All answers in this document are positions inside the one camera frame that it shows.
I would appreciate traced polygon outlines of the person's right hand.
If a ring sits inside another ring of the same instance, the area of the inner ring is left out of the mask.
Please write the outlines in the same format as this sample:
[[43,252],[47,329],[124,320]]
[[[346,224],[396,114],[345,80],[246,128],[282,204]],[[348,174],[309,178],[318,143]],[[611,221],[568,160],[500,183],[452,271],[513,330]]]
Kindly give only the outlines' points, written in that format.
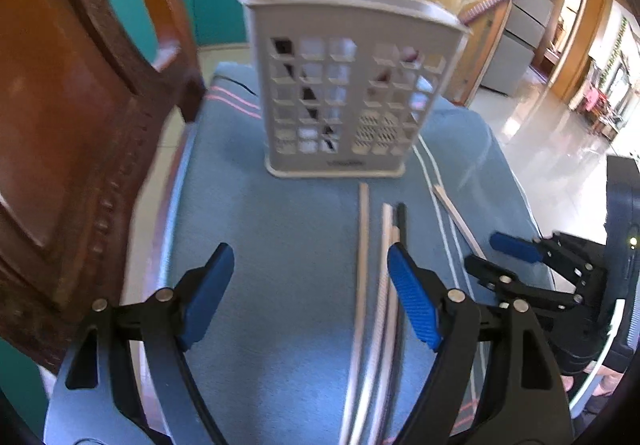
[[[584,373],[591,373],[591,370],[596,366],[596,362],[592,361],[585,369]],[[592,396],[608,396],[611,395],[616,387],[620,384],[620,380],[623,379],[624,374],[618,371],[608,368],[605,365],[601,365],[596,373],[597,387],[594,389]],[[574,377],[561,376],[564,389],[566,392],[570,391],[573,387]]]

